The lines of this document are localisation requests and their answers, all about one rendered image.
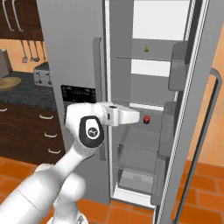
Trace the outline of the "grey fridge cabinet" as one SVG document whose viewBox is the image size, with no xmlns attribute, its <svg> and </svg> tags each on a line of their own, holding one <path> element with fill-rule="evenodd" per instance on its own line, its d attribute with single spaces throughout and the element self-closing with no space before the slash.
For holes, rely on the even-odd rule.
<svg viewBox="0 0 224 224">
<path fill-rule="evenodd" d="M 144 207 L 161 203 L 201 5 L 202 0 L 105 0 L 108 98 L 164 106 L 164 111 L 128 107 L 140 112 L 139 122 L 110 129 L 115 200 Z M 118 59 L 116 55 L 171 61 Z M 150 123 L 144 123 L 144 116 L 150 116 Z M 130 129 L 159 133 L 158 150 L 118 143 Z M 155 174 L 151 195 L 120 188 L 118 169 Z"/>
</svg>

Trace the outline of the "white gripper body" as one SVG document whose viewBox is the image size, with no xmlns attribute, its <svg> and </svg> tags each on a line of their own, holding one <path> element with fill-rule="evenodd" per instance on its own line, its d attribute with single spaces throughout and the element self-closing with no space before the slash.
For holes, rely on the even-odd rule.
<svg viewBox="0 0 224 224">
<path fill-rule="evenodd" d="M 118 107 L 118 124 L 138 123 L 140 120 L 140 112 L 124 106 Z"/>
</svg>

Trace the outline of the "dark wood base cabinets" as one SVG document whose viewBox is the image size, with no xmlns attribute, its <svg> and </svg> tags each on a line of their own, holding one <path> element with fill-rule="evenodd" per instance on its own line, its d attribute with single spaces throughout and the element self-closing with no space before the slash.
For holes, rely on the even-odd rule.
<svg viewBox="0 0 224 224">
<path fill-rule="evenodd" d="M 40 165 L 64 155 L 55 111 L 0 102 L 0 156 Z"/>
</svg>

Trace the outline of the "silver toaster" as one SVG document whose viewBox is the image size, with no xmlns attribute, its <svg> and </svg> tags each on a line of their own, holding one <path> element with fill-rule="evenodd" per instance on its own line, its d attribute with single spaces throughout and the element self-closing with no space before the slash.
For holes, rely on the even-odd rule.
<svg viewBox="0 0 224 224">
<path fill-rule="evenodd" d="M 52 79 L 50 68 L 47 62 L 44 62 L 33 69 L 34 84 L 38 86 L 51 87 Z"/>
</svg>

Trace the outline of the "grey fridge door with dispenser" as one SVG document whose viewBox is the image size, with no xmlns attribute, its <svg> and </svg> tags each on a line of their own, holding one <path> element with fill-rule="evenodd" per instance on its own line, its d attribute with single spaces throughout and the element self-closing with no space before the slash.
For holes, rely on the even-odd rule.
<svg viewBox="0 0 224 224">
<path fill-rule="evenodd" d="M 102 101 L 105 90 L 105 0 L 37 0 L 38 14 L 45 41 L 50 75 L 57 105 L 61 132 L 66 149 L 73 137 L 63 122 L 67 106 L 63 86 L 93 88 L 95 74 L 93 39 L 101 38 Z"/>
</svg>

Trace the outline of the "hanging metal spatula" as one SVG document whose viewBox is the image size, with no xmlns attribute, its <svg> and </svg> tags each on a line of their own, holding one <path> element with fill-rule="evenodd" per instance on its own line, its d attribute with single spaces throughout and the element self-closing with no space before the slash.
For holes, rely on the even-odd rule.
<svg viewBox="0 0 224 224">
<path fill-rule="evenodd" d="M 24 42 L 23 42 L 22 39 L 20 40 L 20 43 L 21 43 L 21 46 L 22 46 L 22 48 L 23 48 L 23 53 L 24 53 L 24 57 L 22 58 L 22 63 L 27 63 L 28 58 L 27 58 L 27 56 L 26 56 L 25 46 L 24 46 Z"/>
</svg>

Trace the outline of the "grey fridge door with bins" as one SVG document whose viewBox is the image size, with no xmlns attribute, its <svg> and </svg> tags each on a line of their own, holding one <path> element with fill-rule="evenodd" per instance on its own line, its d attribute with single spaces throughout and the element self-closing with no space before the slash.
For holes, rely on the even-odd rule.
<svg viewBox="0 0 224 224">
<path fill-rule="evenodd" d="M 223 19 L 224 0 L 202 1 L 163 197 L 160 207 L 154 212 L 153 224 L 173 224 L 175 220 L 171 219 L 172 209 L 212 69 Z"/>
</svg>

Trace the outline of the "hanging metal utensil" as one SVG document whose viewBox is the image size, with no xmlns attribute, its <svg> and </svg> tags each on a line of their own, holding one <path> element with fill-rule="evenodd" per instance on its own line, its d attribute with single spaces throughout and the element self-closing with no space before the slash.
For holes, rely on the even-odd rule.
<svg viewBox="0 0 224 224">
<path fill-rule="evenodd" d="M 45 54 L 45 49 L 44 49 L 44 42 L 43 41 L 40 41 L 40 44 L 41 44 L 42 53 L 43 53 L 43 60 L 44 60 L 44 62 L 47 62 L 47 60 L 46 60 L 46 54 Z"/>
</svg>

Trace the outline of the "grey box-shaped appliance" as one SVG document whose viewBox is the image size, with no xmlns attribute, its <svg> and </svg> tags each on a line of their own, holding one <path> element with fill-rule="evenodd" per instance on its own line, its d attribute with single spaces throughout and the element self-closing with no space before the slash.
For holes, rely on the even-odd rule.
<svg viewBox="0 0 224 224">
<path fill-rule="evenodd" d="M 12 72 L 11 62 L 6 49 L 0 49 L 0 78 Z"/>
</svg>

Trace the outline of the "hanging metal ladle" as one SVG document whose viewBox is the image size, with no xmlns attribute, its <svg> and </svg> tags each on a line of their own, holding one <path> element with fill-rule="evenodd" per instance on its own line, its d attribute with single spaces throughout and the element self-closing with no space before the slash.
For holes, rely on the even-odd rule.
<svg viewBox="0 0 224 224">
<path fill-rule="evenodd" d="M 37 57 L 34 58 L 34 61 L 35 62 L 39 62 L 40 58 L 39 58 L 39 52 L 38 52 L 38 48 L 37 48 L 37 42 L 35 40 L 33 40 L 33 44 L 34 44 L 34 47 L 35 47 L 35 50 L 36 50 L 36 54 L 37 54 Z"/>
</svg>

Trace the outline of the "grey fridge crisper drawer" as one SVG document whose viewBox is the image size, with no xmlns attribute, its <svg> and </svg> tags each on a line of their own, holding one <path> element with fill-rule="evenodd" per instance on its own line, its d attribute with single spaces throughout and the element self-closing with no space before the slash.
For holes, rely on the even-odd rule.
<svg viewBox="0 0 224 224">
<path fill-rule="evenodd" d="M 118 186 L 136 193 L 151 195 L 155 177 L 156 175 L 153 173 L 141 173 L 124 169 L 117 170 Z"/>
</svg>

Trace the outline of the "glass fridge shelf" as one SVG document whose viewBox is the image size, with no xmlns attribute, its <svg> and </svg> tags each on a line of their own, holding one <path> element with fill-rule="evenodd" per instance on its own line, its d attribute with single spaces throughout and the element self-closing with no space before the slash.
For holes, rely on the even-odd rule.
<svg viewBox="0 0 224 224">
<path fill-rule="evenodd" d="M 122 101 L 122 100 L 113 100 L 113 103 L 127 106 L 130 108 L 135 108 L 135 109 L 148 109 L 148 110 L 164 111 L 164 106 L 154 106 L 154 105 L 149 105 L 149 104 L 135 103 L 135 102 L 129 102 L 129 101 Z"/>
<path fill-rule="evenodd" d="M 115 57 L 118 59 L 127 59 L 127 60 L 172 61 L 172 58 L 137 57 L 137 56 L 126 56 L 126 55 L 116 55 Z"/>
<path fill-rule="evenodd" d="M 130 129 L 119 137 L 117 142 L 128 146 L 136 146 L 138 148 L 158 150 L 160 134 L 141 129 Z"/>
</svg>

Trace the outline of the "wooden bowl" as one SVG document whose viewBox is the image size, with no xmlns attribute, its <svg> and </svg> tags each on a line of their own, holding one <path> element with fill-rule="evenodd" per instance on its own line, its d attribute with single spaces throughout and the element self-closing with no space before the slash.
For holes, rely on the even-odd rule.
<svg viewBox="0 0 224 224">
<path fill-rule="evenodd" d="M 21 83 L 18 77 L 5 77 L 0 79 L 0 92 L 11 91 Z"/>
</svg>

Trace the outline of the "dark wood wall cupboards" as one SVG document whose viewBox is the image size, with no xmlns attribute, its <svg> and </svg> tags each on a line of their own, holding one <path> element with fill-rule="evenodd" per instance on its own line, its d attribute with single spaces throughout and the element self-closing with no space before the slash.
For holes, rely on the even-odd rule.
<svg viewBox="0 0 224 224">
<path fill-rule="evenodd" d="M 37 0 L 0 0 L 0 39 L 44 39 Z"/>
</svg>

